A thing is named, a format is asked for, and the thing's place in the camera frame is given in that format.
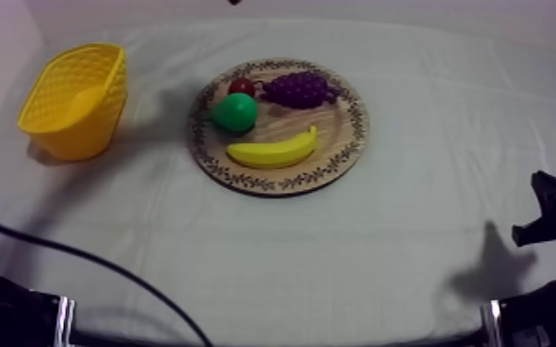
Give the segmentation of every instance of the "red apple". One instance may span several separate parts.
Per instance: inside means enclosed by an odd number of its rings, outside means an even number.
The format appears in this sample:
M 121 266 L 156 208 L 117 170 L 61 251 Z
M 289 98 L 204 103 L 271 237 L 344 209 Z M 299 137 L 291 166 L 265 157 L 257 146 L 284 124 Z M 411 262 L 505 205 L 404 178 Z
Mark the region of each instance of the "red apple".
M 254 98 L 257 89 L 254 88 L 254 83 L 251 80 L 247 78 L 238 78 L 231 82 L 231 85 L 228 87 L 228 93 L 244 93 Z

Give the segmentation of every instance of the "toy banana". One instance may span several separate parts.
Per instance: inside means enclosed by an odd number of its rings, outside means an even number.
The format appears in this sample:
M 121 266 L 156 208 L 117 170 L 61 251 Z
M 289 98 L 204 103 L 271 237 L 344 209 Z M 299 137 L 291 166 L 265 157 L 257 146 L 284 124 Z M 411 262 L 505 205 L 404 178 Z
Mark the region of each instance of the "toy banana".
M 226 152 L 244 166 L 257 169 L 279 169 L 303 161 L 317 147 L 317 128 L 284 141 L 271 143 L 236 143 Z

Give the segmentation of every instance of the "yellow basket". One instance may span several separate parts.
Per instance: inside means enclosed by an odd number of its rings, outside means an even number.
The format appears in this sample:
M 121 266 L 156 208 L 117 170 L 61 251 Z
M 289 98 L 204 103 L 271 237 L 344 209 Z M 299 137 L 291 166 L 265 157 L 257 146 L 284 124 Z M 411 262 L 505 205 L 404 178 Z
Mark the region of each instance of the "yellow basket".
M 88 159 L 108 147 L 126 97 L 123 49 L 109 43 L 82 45 L 47 63 L 18 127 L 58 159 Z

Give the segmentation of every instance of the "white cloth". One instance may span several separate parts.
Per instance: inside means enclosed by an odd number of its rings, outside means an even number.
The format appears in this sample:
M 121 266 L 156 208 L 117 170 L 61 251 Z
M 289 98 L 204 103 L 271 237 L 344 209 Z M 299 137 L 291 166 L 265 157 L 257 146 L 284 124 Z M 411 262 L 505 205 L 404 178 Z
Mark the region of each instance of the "white cloth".
M 18 108 L 45 59 L 91 41 L 127 52 L 115 141 L 93 161 L 39 162 Z M 187 151 L 196 93 L 266 57 L 329 67 L 369 111 L 365 153 L 318 192 L 243 196 Z M 517 249 L 510 235 L 539 215 L 537 170 L 556 174 L 556 53 L 410 27 L 230 20 L 99 32 L 48 47 L 0 115 L 0 221 L 138 273 L 218 343 L 388 342 L 476 327 L 478 304 L 556 279 L 556 243 Z M 0 269 L 77 299 L 81 327 L 196 341 L 158 301 L 83 260 L 0 238 Z

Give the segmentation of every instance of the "grapes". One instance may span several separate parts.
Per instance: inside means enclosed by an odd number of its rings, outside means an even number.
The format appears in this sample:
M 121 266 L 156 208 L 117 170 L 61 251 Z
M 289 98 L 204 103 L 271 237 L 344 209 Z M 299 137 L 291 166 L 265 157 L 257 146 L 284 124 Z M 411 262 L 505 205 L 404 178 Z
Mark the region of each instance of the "grapes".
M 264 83 L 263 91 L 262 100 L 299 110 L 335 103 L 338 96 L 323 76 L 309 71 L 280 76 Z

